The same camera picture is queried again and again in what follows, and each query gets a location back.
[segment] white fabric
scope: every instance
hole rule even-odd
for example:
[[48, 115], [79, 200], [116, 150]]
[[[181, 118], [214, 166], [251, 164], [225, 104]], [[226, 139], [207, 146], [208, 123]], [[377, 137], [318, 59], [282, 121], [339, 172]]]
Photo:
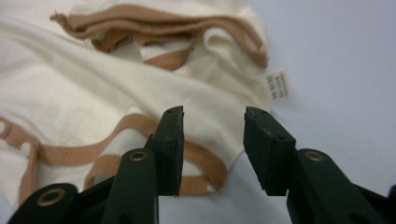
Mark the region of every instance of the white fabric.
[[[48, 19], [54, 10], [67, 11], [72, 6], [61, 8], [65, 3], [60, 2], [41, 1], [26, 7], [14, 1], [2, 3], [2, 117], [21, 125], [42, 143], [82, 146], [104, 139], [123, 116], [133, 111], [158, 121], [165, 109], [183, 105], [186, 138], [209, 148], [227, 168], [231, 167], [243, 150], [245, 107], [268, 107], [264, 103], [264, 77], [241, 74], [249, 71], [250, 66], [251, 70], [257, 68], [253, 63], [245, 63], [244, 67], [232, 63], [233, 58], [227, 54], [238, 47], [227, 34], [222, 32], [220, 38], [231, 46], [227, 48], [230, 52], [211, 41], [214, 37], [208, 34], [194, 46], [186, 64], [176, 72], [168, 72], [139, 60], [125, 60], [122, 54], [114, 57], [100, 53], [84, 42], [65, 37], [59, 26]], [[239, 10], [239, 15], [243, 15], [251, 8]], [[141, 137], [136, 138], [140, 139], [139, 143], [143, 142]], [[0, 142], [0, 160], [3, 161], [0, 192], [16, 205], [17, 188], [27, 159], [20, 152], [10, 152], [12, 150], [4, 147], [4, 141]], [[50, 169], [39, 163], [38, 186], [67, 181], [81, 187], [89, 167], [88, 164]], [[186, 163], [183, 170], [183, 175], [200, 173], [190, 163]]]

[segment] black plastic part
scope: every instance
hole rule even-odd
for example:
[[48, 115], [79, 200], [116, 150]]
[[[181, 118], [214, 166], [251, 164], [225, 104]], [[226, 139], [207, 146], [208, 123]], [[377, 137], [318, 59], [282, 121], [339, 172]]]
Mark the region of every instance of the black plastic part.
[[396, 203], [392, 200], [395, 186], [390, 190], [388, 198], [360, 186], [356, 187], [367, 202], [385, 219], [386, 223], [396, 224]]
[[300, 216], [299, 220], [307, 218], [316, 224], [386, 223], [358, 188], [323, 152], [314, 149], [298, 150], [294, 171], [313, 214], [313, 217], [301, 217], [302, 213], [296, 213]]
[[8, 223], [73, 223], [69, 211], [77, 195], [76, 187], [70, 184], [44, 187], [32, 194]]
[[267, 195], [286, 195], [295, 143], [296, 140], [268, 112], [247, 108], [245, 151]]
[[101, 223], [158, 223], [156, 166], [151, 149], [134, 149], [122, 156]]
[[159, 195], [178, 196], [183, 169], [183, 107], [166, 110], [157, 131], [145, 147], [151, 148], [157, 160]]

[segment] cream cloth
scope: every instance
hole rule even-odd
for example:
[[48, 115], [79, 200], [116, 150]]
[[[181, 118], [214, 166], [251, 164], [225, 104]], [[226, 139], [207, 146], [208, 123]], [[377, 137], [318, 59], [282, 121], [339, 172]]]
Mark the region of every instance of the cream cloth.
[[[186, 62], [176, 71], [169, 72], [142, 64], [142, 59], [139, 59], [139, 54], [143, 54], [141, 49], [138, 54], [136, 51], [131, 53], [134, 46], [108, 55], [97, 52], [82, 41], [65, 37], [55, 23], [40, 22], [42, 17], [47, 20], [53, 14], [53, 11], [47, 13], [52, 5], [45, 5], [45, 1], [42, 4], [35, 2], [35, 6], [41, 5], [43, 9], [12, 7], [13, 1], [4, 2], [5, 7], [0, 10], [8, 8], [10, 11], [3, 13], [8, 16], [0, 17], [0, 116], [19, 125], [40, 146], [94, 144], [108, 137], [127, 115], [143, 114], [158, 122], [164, 110], [183, 105], [186, 140], [209, 150], [229, 169], [243, 150], [246, 106], [268, 109], [264, 77], [255, 74], [262, 69], [252, 62], [243, 66], [233, 63], [238, 57], [248, 60], [248, 56], [241, 51], [230, 58], [229, 53], [234, 55], [235, 51], [227, 51], [228, 47], [223, 49], [221, 46], [239, 47], [219, 28], [206, 31], [194, 43], [194, 51], [190, 52]], [[245, 1], [238, 2], [241, 3], [227, 5], [239, 10], [239, 14], [234, 16], [247, 13], [256, 18], [254, 13], [250, 14], [252, 10], [246, 7], [248, 4], [243, 4]], [[223, 8], [225, 13], [219, 14], [235, 13], [228, 7], [206, 4], [216, 10]], [[184, 8], [189, 8], [189, 11], [194, 8], [186, 6]], [[181, 11], [189, 14], [187, 9]], [[207, 12], [200, 16], [218, 13], [209, 9], [198, 11]], [[15, 15], [26, 17], [16, 19]], [[215, 45], [209, 46], [207, 43], [213, 37], [211, 32], [222, 33], [219, 40], [226, 39], [227, 45], [215, 38]], [[263, 38], [262, 28], [258, 34]], [[2, 125], [7, 124], [0, 121], [0, 128]], [[142, 147], [146, 139], [139, 130], [127, 128], [112, 139], [101, 155], [121, 155], [125, 150]], [[29, 157], [32, 157], [29, 150], [32, 145], [0, 142], [0, 190], [10, 204], [17, 206], [17, 186], [21, 183]], [[196, 155], [185, 162], [183, 176], [207, 173], [207, 167], [197, 166], [200, 161], [194, 159]], [[65, 167], [39, 161], [35, 166], [35, 184], [41, 188], [65, 181], [82, 190], [91, 169], [91, 162]], [[206, 192], [222, 187], [221, 183], [213, 186], [216, 181], [207, 179]]]

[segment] bolt hole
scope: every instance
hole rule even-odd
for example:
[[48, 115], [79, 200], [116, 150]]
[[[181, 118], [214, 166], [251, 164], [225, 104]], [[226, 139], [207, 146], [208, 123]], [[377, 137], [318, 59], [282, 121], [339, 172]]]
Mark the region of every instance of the bolt hole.
[[357, 224], [370, 224], [370, 221], [367, 220], [367, 218], [365, 218], [364, 216], [362, 216], [362, 215], [360, 215], [360, 214], [349, 213], [347, 216], [348, 216], [349, 219], [352, 220], [354, 223], [357, 223]]
[[148, 154], [146, 152], [138, 151], [138, 152], [132, 153], [131, 156], [129, 156], [129, 159], [131, 159], [131, 161], [142, 161], [147, 156], [148, 156]]
[[324, 161], [324, 157], [315, 151], [307, 151], [305, 156], [311, 161]]
[[40, 197], [37, 199], [37, 204], [42, 207], [53, 205], [59, 202], [65, 194], [66, 191], [64, 189], [50, 189], [40, 195]]

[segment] care label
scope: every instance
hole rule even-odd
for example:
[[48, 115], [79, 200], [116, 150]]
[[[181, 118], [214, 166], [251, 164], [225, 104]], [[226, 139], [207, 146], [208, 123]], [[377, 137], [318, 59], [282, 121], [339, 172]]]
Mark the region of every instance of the care label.
[[265, 78], [269, 97], [271, 100], [282, 100], [290, 98], [290, 79], [285, 69], [266, 74]]

